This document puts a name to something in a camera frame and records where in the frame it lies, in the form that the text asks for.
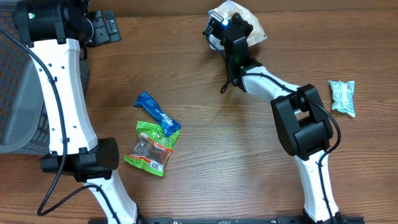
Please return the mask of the grey plastic mesh basket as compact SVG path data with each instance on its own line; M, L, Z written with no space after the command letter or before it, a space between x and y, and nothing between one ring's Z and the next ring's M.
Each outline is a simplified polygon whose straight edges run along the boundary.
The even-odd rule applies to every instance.
M34 61L17 43L19 31L13 22L17 3L1 3L1 152L45 155L49 122ZM88 74L85 60L80 65L83 94Z

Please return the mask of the blue snack bar wrapper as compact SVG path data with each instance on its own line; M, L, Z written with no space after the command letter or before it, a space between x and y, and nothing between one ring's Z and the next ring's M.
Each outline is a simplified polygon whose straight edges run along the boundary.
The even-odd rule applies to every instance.
M168 116L146 91L139 95L134 107L143 108L160 125L166 137L170 137L181 128L181 125Z

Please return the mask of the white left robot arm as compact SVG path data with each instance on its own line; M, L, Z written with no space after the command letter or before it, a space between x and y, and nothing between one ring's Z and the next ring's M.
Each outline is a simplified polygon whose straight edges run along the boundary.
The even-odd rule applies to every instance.
M118 173L114 138L100 139L86 109L80 65L87 48L121 39L112 11L89 11L88 1L19 1L13 22L17 41L33 59L47 112L49 152L44 172L70 175L90 190L106 223L139 223L139 210Z

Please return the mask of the white barcode scanner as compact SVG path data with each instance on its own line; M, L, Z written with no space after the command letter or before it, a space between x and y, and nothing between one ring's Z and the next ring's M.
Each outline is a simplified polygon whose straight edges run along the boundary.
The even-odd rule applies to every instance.
M208 14L209 16L206 23L208 26L213 28L213 31L210 32L209 40L218 49L224 51L224 47L222 46L220 40L223 29L222 22L224 21L224 18L214 10L208 11Z

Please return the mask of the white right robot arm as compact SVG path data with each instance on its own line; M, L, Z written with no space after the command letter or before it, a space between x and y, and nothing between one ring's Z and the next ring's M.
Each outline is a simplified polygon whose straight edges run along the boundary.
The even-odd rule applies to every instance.
M330 139L341 136L338 124L313 85L289 84L251 56L247 38L253 30L237 12L230 19L210 13L203 35L219 40L210 45L222 55L227 69L220 92L228 85L237 86L271 105L280 144L299 169L307 223L337 223L340 212L333 198L328 156L337 147Z

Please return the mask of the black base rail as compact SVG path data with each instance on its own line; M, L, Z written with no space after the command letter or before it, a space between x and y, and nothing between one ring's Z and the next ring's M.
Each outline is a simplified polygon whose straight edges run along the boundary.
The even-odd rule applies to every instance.
M89 220L89 224L104 224L106 220ZM276 218L256 219L172 219L170 217L144 218L138 219L137 223L148 224L304 224L312 223L309 218L303 216L278 216ZM346 215L337 215L333 223L337 224L365 224L364 217L347 217Z

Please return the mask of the mint green snack packet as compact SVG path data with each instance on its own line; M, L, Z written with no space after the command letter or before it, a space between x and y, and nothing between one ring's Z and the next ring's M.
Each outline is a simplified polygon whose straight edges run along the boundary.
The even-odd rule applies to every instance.
M328 81L332 91L332 106L333 110L337 110L341 113L346 113L351 117L355 117L353 95L354 95L354 81Z

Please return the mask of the beige foil snack pouch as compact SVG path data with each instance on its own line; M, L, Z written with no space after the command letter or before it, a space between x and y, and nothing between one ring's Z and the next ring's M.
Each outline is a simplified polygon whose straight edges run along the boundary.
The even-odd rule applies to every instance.
M241 6L240 4L234 1L225 1L218 7L211 9L208 11L210 21L211 16L215 16L217 19L221 19L221 22L224 26L227 25L227 21L230 20L234 13L239 13L243 20L247 21L248 24L253 26L253 30L247 37L248 46L251 47L256 45L263 40L267 39L266 33L264 29L260 25L257 17L252 14L248 9Z

